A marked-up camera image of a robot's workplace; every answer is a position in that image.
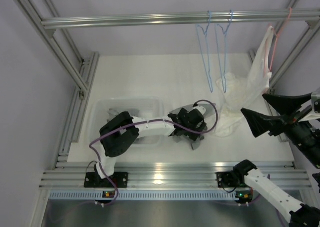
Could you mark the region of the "grey tank top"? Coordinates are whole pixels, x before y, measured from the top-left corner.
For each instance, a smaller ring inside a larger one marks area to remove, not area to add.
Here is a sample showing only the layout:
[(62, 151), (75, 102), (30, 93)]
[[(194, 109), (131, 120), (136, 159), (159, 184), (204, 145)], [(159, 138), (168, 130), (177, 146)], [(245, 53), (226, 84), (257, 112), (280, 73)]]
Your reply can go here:
[(122, 112), (128, 112), (130, 116), (132, 117), (138, 117), (140, 110), (136, 108), (129, 108), (129, 109), (124, 109), (124, 108), (110, 108), (108, 110), (108, 118), (107, 118), (107, 123), (112, 121), (116, 116), (121, 114)]
[[(205, 114), (205, 118), (200, 114), (197, 110), (192, 110), (194, 104), (186, 105), (171, 111), (168, 115), (169, 118), (176, 124), (179, 124), (184, 127), (189, 127), (191, 125), (197, 126), (200, 123), (206, 123), (205, 119), (216, 114), (216, 105), (213, 104), (205, 104), (200, 103), (198, 105), (202, 105), (207, 109), (207, 113)], [(191, 142), (187, 140), (185, 137), (177, 138), (173, 137), (175, 142), (181, 142), (182, 140), (186, 140), (189, 142), (191, 149), (193, 151), (197, 150), (200, 147), (201, 141)]]

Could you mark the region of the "blue wire hanger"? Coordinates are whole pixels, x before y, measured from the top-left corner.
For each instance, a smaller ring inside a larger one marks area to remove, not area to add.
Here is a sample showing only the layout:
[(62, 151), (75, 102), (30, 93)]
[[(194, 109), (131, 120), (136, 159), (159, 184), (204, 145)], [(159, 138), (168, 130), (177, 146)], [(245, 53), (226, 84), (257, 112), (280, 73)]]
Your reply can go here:
[[(220, 71), (220, 81), (221, 81), (222, 91), (224, 94), (228, 90), (227, 78), (226, 78), (227, 56), (228, 56), (228, 32), (229, 32), (229, 28), (233, 22), (233, 17), (234, 17), (234, 12), (232, 10), (230, 10), (226, 27), (223, 27), (219, 23), (214, 25), (215, 42), (216, 42), (218, 64), (219, 64), (219, 71)], [(220, 32), (223, 36), (223, 52), (221, 52), (221, 45), (219, 42), (218, 29), (220, 29)]]
[(208, 42), (208, 32), (211, 24), (212, 12), (208, 11), (207, 14), (208, 14), (208, 19), (206, 22), (206, 27), (202, 27), (200, 24), (196, 24), (195, 29), (196, 29), (196, 36), (198, 40), (202, 64), (204, 67), (204, 71), (205, 71), (205, 75), (206, 75), (206, 79), (209, 87), (209, 92), (213, 93), (214, 87), (213, 87), (213, 80), (211, 76), (210, 46)]

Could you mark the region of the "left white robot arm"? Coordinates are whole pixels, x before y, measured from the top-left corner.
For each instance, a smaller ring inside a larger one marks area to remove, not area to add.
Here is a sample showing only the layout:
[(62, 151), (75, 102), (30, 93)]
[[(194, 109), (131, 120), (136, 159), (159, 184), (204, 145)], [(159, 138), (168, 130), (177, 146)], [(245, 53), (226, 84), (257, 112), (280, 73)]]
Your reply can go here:
[(128, 111), (121, 112), (99, 130), (101, 137), (108, 136), (99, 141), (102, 153), (95, 165), (96, 182), (102, 187), (109, 186), (113, 181), (117, 157), (139, 139), (164, 136), (184, 137), (194, 143), (199, 141), (202, 132), (208, 129), (206, 113), (204, 106), (194, 105), (191, 110), (180, 108), (157, 121), (131, 116)]

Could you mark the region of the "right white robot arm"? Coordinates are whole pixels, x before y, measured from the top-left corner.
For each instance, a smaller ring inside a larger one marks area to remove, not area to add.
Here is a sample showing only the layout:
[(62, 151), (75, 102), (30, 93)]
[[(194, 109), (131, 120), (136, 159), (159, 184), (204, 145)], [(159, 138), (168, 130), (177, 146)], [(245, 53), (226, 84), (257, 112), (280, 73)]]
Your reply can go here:
[[(264, 100), (278, 113), (277, 116), (242, 108), (254, 137), (268, 134), (271, 137), (285, 135), (304, 157), (315, 167), (320, 167), (320, 130), (311, 121), (320, 120), (320, 92), (318, 90), (300, 96), (284, 96), (265, 93)], [(252, 161), (245, 159), (229, 173), (233, 187), (251, 188), (259, 193), (280, 214), (290, 227), (318, 227), (320, 209), (300, 201), (286, 190), (298, 188), (302, 172), (267, 173)]]

